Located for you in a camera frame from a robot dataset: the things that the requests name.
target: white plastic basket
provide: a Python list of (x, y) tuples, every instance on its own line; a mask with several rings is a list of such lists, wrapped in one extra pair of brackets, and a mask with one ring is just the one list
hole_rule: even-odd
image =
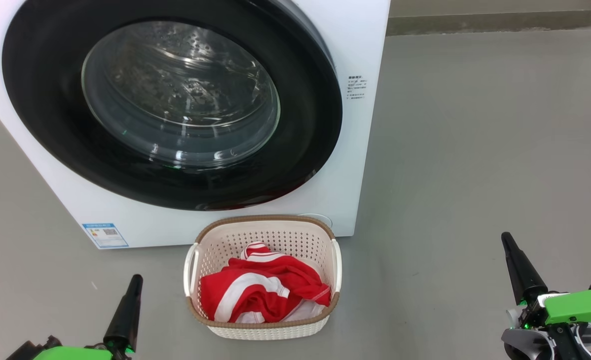
[[(200, 279), (222, 270), (250, 242), (261, 241), (273, 251), (304, 258), (318, 265), (323, 283), (330, 285), (331, 303), (310, 319), (278, 323), (227, 323), (211, 321), (200, 303)], [(241, 216), (207, 226), (188, 249), (184, 262), (184, 294), (197, 321), (223, 338), (282, 340), (308, 337), (329, 320), (340, 298), (342, 256), (331, 229), (318, 219), (305, 216)]]

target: washing machine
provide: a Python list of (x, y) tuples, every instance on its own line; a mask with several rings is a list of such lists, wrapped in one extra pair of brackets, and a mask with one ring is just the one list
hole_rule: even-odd
[(100, 249), (354, 232), (389, 0), (0, 0), (0, 121)]

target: washing machine door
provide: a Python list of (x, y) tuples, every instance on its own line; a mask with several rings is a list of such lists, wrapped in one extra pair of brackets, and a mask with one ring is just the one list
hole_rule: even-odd
[(325, 45), (270, 0), (28, 0), (3, 43), (9, 98), (72, 171), (161, 207), (287, 194), (334, 150)]

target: glass door window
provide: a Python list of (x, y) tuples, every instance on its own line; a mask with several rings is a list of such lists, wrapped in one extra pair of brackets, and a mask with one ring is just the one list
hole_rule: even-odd
[(187, 23), (127, 25), (84, 60), (83, 94), (129, 148), (173, 167), (227, 167), (259, 150), (280, 120), (262, 64), (213, 30)]

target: red clothing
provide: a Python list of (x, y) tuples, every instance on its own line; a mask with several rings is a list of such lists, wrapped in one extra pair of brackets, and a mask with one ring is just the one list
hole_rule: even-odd
[(246, 246), (241, 259), (229, 259), (222, 271), (200, 280), (201, 304), (209, 320), (279, 322), (302, 300), (329, 306), (331, 289), (311, 266), (260, 241)]

